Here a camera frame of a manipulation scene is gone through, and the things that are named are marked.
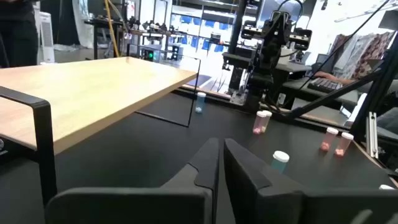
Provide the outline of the black frame post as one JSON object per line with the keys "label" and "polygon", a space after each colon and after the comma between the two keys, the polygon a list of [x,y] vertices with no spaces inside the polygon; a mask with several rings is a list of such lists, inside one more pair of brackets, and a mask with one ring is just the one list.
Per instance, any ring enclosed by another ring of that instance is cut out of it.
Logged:
{"label": "black frame post", "polygon": [[356,141],[365,140],[366,118],[376,113],[377,126],[398,135],[398,35],[394,38],[377,77],[367,86],[365,98],[350,133]]}

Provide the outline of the teal translucent pill bottle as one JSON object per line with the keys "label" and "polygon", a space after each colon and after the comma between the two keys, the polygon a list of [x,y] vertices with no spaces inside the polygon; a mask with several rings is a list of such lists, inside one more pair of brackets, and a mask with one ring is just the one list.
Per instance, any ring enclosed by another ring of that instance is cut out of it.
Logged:
{"label": "teal translucent pill bottle", "polygon": [[275,151],[272,156],[273,160],[271,162],[271,167],[280,173],[283,173],[290,156],[283,151]]}

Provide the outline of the black keyboard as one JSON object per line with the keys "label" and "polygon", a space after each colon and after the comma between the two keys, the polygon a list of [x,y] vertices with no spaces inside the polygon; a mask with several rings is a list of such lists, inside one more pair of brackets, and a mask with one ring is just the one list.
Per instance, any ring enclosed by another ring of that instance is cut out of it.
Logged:
{"label": "black keyboard", "polygon": [[342,86],[341,83],[333,82],[326,78],[316,78],[308,83],[307,88],[324,93],[331,93],[335,90],[339,90]]}

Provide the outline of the blue translucent pill bottle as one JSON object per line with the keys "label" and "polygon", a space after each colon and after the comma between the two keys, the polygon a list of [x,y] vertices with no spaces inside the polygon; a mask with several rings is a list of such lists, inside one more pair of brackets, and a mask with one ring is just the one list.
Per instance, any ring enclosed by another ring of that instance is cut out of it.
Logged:
{"label": "blue translucent pill bottle", "polygon": [[202,113],[205,105],[205,98],[206,98],[206,93],[204,92],[198,92],[197,93],[197,100],[196,100],[196,106],[195,106],[195,112],[196,113]]}

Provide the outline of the storage rack blue bins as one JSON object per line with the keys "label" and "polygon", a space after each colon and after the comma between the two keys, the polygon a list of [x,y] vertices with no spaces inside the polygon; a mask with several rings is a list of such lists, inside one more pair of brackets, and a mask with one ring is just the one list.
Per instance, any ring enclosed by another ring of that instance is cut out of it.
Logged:
{"label": "storage rack blue bins", "polygon": [[234,13],[210,6],[172,6],[170,25],[182,33],[178,42],[185,55],[216,56],[226,52],[233,31]]}

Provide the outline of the silver aluminium extrusion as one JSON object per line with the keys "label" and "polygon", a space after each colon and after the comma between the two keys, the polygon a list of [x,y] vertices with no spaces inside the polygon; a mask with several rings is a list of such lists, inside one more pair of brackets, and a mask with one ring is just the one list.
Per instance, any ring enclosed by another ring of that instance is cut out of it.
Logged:
{"label": "silver aluminium extrusion", "polygon": [[372,158],[379,158],[377,140],[377,116],[370,111],[366,118],[366,151]]}

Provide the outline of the black frame strut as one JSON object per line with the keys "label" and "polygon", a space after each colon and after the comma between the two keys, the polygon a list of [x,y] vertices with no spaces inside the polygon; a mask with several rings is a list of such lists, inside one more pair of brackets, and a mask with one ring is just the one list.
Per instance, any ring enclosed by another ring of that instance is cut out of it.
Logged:
{"label": "black frame strut", "polygon": [[327,106],[330,108],[336,109],[336,104],[353,104],[354,99],[358,97],[354,97],[353,95],[358,92],[358,89],[367,85],[368,83],[375,82],[381,76],[381,69],[377,69],[375,72],[370,73],[366,77],[356,80],[355,82],[341,87],[339,90],[335,90],[331,93],[327,93],[325,96],[318,98],[317,100],[309,102],[309,104],[296,108],[292,111],[288,111],[286,117],[289,118],[298,118],[305,113],[308,113],[315,108],[320,106]]}

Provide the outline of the black table mat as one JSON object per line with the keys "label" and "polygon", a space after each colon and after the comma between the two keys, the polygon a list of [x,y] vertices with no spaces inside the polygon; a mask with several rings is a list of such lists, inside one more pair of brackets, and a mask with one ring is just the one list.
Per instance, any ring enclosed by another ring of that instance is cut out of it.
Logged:
{"label": "black table mat", "polygon": [[266,163],[275,151],[290,159],[285,174],[314,189],[378,189],[387,174],[355,144],[343,157],[319,150],[321,132],[272,120],[264,134],[252,132],[254,116],[207,104],[190,111],[190,99],[169,94],[55,158],[57,187],[158,187],[174,176],[209,139],[234,139]]}

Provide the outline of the black device green light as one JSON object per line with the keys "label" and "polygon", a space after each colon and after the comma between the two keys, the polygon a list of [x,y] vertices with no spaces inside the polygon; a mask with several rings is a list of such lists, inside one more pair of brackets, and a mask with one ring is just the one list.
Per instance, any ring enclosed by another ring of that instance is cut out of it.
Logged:
{"label": "black device green light", "polygon": [[146,61],[159,63],[161,51],[158,49],[143,47],[141,48],[140,58]]}

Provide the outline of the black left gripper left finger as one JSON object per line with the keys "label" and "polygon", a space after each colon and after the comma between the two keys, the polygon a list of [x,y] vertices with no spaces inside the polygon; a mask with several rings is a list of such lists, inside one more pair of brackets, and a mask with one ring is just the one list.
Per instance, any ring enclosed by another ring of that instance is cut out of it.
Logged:
{"label": "black left gripper left finger", "polygon": [[210,138],[160,187],[81,187],[56,195],[46,224],[215,224],[219,140]]}

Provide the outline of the white tower fan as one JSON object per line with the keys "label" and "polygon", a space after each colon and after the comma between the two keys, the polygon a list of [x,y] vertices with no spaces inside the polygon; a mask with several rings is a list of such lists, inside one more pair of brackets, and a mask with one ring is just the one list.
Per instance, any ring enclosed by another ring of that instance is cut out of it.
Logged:
{"label": "white tower fan", "polygon": [[54,63],[54,45],[51,14],[40,12],[40,38],[42,43],[42,63]]}

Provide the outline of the red translucent pill bottle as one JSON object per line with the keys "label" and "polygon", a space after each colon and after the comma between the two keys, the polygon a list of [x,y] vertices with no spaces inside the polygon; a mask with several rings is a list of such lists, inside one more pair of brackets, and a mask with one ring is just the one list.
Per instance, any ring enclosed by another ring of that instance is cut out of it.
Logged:
{"label": "red translucent pill bottle", "polygon": [[342,133],[340,137],[340,141],[335,149],[335,154],[337,156],[343,157],[345,151],[347,150],[348,146],[354,139],[354,136],[350,133]]}
{"label": "red translucent pill bottle", "polygon": [[328,127],[326,129],[326,133],[324,138],[320,144],[320,149],[322,151],[328,151],[331,148],[331,144],[335,139],[336,135],[338,134],[338,130],[335,128]]}

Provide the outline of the black desk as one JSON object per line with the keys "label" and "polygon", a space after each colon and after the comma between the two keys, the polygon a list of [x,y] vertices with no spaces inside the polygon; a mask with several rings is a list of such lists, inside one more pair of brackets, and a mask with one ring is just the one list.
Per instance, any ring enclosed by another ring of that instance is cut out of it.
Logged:
{"label": "black desk", "polygon": [[299,98],[305,101],[314,101],[326,95],[326,93],[308,89],[308,83],[298,90],[308,78],[305,76],[311,66],[287,62],[278,64],[274,70],[274,95],[273,99],[278,103],[285,103],[284,108],[291,109],[294,99]]}

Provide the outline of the person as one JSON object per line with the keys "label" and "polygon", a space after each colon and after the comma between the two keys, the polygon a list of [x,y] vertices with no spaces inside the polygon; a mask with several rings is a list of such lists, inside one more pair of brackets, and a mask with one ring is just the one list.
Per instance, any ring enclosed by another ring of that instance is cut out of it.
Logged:
{"label": "person", "polygon": [[327,80],[331,80],[333,82],[338,82],[341,83],[343,85],[348,85],[350,83],[353,83],[354,80],[349,80],[349,79],[344,79],[344,78],[338,78],[336,76],[333,76],[330,73],[327,72],[323,72],[323,71],[319,71],[315,74],[315,77],[317,78],[326,78]]}
{"label": "person", "polygon": [[0,68],[37,64],[39,38],[34,3],[39,0],[0,0]]}

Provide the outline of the wooden shelf black metal frame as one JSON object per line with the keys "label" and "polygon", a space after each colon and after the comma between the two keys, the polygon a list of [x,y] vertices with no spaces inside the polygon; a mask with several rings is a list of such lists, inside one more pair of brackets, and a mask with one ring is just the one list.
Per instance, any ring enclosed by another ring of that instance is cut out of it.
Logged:
{"label": "wooden shelf black metal frame", "polygon": [[196,77],[134,57],[2,68],[0,139],[32,153],[48,203],[57,194],[57,154]]}

